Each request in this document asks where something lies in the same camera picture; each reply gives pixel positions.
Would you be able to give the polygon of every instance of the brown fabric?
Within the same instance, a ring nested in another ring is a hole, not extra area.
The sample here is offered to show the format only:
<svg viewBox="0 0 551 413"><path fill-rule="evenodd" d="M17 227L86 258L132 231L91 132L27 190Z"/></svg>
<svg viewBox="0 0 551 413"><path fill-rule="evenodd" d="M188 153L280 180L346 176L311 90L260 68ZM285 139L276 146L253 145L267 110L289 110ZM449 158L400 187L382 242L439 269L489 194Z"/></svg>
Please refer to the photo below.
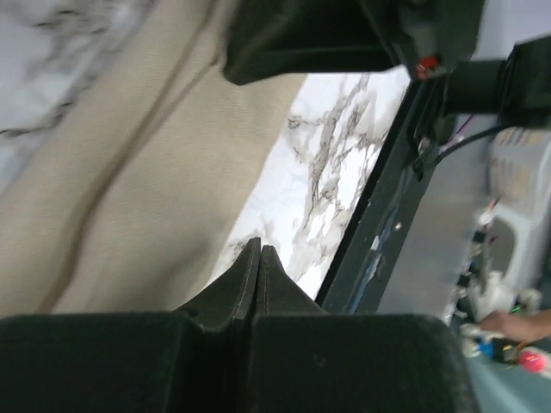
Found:
<svg viewBox="0 0 551 413"><path fill-rule="evenodd" d="M159 0L0 201L0 316L168 310L204 287L304 79L221 76L234 5Z"/></svg>

